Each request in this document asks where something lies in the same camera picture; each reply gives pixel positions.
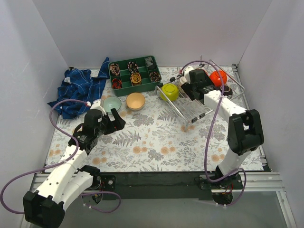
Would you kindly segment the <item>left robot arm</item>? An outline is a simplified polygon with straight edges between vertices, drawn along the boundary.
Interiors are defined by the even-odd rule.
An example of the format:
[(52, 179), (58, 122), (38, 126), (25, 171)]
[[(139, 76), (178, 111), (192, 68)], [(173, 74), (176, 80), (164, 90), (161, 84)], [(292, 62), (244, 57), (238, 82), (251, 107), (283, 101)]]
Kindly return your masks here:
[(87, 189), (103, 194), (104, 181), (97, 167), (81, 163), (97, 145), (98, 138), (122, 130), (125, 121), (115, 108), (114, 120), (102, 108), (90, 109), (68, 142), (66, 151), (44, 182), (34, 192), (23, 197), (24, 217), (27, 222), (42, 228), (58, 228), (72, 202)]

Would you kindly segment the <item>pale green ribbed bowl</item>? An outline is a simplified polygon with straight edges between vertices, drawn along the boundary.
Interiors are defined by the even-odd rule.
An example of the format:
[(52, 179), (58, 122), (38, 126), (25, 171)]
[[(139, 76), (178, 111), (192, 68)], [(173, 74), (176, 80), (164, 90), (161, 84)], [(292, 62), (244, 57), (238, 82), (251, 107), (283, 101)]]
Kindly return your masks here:
[(118, 97), (108, 97), (102, 102), (102, 107), (107, 113), (111, 113), (112, 109), (117, 111), (121, 108), (122, 102)]

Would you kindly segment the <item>beige bowl with drawing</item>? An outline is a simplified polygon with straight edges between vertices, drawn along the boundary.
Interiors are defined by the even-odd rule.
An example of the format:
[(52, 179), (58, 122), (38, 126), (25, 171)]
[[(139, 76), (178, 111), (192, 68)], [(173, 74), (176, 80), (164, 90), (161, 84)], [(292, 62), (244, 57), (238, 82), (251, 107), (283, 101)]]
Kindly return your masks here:
[(145, 97), (141, 93), (131, 93), (126, 98), (126, 104), (129, 109), (139, 111), (145, 105)]

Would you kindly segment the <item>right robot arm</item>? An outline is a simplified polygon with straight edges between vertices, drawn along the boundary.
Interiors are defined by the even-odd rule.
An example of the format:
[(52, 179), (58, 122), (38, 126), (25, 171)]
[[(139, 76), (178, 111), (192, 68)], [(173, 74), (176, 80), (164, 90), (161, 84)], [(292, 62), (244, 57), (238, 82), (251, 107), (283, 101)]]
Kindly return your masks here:
[(215, 87), (203, 69), (185, 70), (182, 75), (186, 82), (181, 85), (191, 100), (197, 100), (214, 110), (228, 123), (228, 152), (224, 160), (217, 165), (214, 177), (210, 182), (225, 189), (232, 183), (247, 156), (264, 143), (264, 134), (257, 110), (247, 110), (224, 95), (225, 86)]

